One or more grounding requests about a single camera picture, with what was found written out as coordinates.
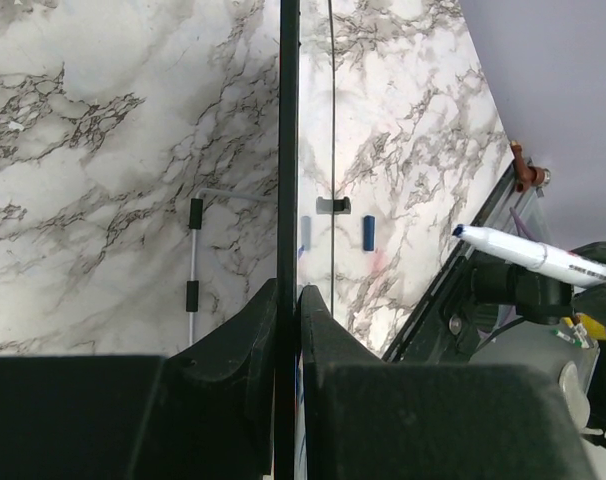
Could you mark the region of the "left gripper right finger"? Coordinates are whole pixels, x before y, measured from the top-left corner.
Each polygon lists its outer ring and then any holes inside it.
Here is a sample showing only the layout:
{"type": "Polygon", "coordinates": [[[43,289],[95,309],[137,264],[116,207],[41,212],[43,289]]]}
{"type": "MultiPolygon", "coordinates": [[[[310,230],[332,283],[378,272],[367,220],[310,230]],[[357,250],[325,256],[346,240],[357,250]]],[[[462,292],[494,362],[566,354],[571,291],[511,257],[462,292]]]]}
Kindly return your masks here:
{"type": "Polygon", "coordinates": [[[298,301],[304,479],[591,479],[559,388],[524,366],[390,364],[298,301]]]}

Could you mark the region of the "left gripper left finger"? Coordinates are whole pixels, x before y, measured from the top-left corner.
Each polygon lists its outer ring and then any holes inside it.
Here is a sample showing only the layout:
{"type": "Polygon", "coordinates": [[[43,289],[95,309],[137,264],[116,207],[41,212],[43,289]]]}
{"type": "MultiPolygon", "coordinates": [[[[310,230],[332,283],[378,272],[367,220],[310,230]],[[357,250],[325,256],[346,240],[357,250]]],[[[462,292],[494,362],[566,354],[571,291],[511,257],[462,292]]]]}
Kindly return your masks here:
{"type": "Polygon", "coordinates": [[[259,479],[277,285],[168,357],[0,356],[0,479],[259,479]]]}

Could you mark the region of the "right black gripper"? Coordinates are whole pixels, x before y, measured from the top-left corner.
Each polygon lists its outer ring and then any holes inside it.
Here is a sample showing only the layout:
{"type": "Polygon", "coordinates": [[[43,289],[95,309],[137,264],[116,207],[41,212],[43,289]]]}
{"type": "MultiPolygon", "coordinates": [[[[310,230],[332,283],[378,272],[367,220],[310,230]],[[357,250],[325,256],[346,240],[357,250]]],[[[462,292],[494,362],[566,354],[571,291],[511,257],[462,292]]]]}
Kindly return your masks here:
{"type": "MultiPolygon", "coordinates": [[[[578,247],[573,253],[606,266],[606,241],[578,247]]],[[[602,325],[606,325],[606,280],[594,280],[589,285],[583,286],[583,292],[574,296],[572,306],[577,313],[586,314],[602,325]]]]}

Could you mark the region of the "white whiteboard marker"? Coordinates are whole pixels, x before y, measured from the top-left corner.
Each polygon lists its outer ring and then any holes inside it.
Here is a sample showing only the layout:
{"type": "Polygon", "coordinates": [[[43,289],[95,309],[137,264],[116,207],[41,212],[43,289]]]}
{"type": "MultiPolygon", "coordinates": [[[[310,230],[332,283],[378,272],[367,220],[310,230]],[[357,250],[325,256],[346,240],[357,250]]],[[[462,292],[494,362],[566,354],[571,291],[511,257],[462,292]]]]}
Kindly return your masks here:
{"type": "Polygon", "coordinates": [[[572,286],[583,288],[594,280],[606,280],[606,266],[545,243],[462,224],[452,235],[480,252],[572,286]]]}

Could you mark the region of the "blue marker cap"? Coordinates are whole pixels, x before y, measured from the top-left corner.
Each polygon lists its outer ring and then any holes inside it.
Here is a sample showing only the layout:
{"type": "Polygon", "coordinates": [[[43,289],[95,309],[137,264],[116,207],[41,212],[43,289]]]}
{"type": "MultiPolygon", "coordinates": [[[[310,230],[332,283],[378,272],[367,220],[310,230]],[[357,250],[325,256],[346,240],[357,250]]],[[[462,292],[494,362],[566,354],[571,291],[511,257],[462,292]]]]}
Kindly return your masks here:
{"type": "Polygon", "coordinates": [[[365,252],[375,250],[376,219],[373,215],[365,215],[362,223],[362,248],[365,252]]]}

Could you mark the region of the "white whiteboard black frame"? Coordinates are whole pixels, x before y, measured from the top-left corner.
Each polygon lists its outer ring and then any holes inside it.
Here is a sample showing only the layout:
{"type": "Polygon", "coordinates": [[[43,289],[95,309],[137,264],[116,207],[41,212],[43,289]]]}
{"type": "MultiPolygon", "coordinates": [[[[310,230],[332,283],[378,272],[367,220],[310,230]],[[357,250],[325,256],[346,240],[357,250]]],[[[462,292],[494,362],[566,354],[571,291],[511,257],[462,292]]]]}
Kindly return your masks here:
{"type": "Polygon", "coordinates": [[[274,476],[316,476],[311,307],[334,308],[335,58],[330,1],[280,4],[274,476]]]}

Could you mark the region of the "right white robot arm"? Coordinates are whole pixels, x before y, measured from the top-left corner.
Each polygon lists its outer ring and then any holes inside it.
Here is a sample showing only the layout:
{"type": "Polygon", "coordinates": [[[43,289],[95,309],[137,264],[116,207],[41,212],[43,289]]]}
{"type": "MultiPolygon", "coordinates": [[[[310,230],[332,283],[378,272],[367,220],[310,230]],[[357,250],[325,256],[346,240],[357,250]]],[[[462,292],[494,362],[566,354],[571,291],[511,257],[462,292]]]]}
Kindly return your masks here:
{"type": "Polygon", "coordinates": [[[496,259],[473,271],[478,302],[514,305],[533,323],[581,313],[606,327],[606,241],[568,251],[486,228],[461,240],[496,259]]]}

